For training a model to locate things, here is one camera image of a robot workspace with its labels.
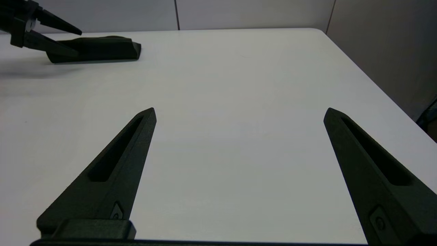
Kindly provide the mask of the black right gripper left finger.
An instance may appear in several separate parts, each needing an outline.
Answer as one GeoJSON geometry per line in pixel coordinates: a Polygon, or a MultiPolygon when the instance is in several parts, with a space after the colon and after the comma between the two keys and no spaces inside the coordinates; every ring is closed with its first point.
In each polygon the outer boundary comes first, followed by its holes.
{"type": "Polygon", "coordinates": [[[140,111],[36,221],[42,236],[68,219],[129,219],[156,126],[140,111]]]}

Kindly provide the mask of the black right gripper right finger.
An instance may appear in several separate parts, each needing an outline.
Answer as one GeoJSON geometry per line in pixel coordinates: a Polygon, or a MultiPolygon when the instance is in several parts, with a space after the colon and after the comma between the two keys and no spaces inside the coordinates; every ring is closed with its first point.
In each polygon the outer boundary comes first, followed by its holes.
{"type": "Polygon", "coordinates": [[[323,122],[367,243],[435,246],[436,194],[348,115],[323,122]]]}

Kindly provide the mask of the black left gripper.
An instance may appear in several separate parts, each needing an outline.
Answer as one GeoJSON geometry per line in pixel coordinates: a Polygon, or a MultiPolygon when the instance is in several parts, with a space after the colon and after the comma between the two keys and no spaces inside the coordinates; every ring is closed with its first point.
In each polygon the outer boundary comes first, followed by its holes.
{"type": "Polygon", "coordinates": [[[41,25],[82,35],[82,31],[53,13],[39,8],[33,0],[1,0],[0,29],[11,34],[10,44],[61,56],[78,56],[78,51],[52,40],[32,29],[36,19],[41,25]]]}

